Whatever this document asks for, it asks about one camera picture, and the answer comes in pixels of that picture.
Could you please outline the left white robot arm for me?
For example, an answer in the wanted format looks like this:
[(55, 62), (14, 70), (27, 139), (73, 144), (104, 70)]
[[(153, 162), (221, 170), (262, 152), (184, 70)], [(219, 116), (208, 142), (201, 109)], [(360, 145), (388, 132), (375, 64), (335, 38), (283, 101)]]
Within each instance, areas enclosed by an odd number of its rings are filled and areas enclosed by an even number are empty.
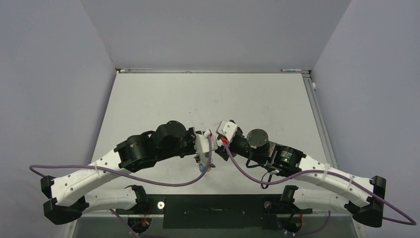
[(102, 186), (120, 177), (136, 179), (136, 172), (175, 157), (195, 155), (208, 164), (205, 155), (211, 153), (212, 147), (211, 131), (197, 132), (175, 120), (129, 136), (94, 162), (75, 165), (71, 173), (43, 176), (41, 191), (47, 197), (44, 216), (55, 225), (63, 225), (99, 210), (142, 213), (149, 208), (149, 202), (141, 185), (115, 190), (103, 190)]

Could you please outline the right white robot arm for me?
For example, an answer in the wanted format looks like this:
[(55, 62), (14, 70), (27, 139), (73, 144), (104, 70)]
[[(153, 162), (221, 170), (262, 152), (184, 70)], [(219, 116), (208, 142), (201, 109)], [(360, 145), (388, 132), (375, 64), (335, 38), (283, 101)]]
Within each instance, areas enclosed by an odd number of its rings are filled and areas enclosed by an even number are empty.
[(270, 141), (268, 133), (262, 129), (253, 129), (244, 136), (233, 120), (221, 121), (216, 133), (216, 153), (224, 160), (241, 156), (247, 160), (247, 168), (261, 167), (272, 175), (304, 181), (326, 190), (305, 190), (290, 185), (280, 198), (284, 211), (336, 208), (363, 225), (373, 228), (382, 226), (385, 178), (359, 177), (333, 168), (298, 149)]

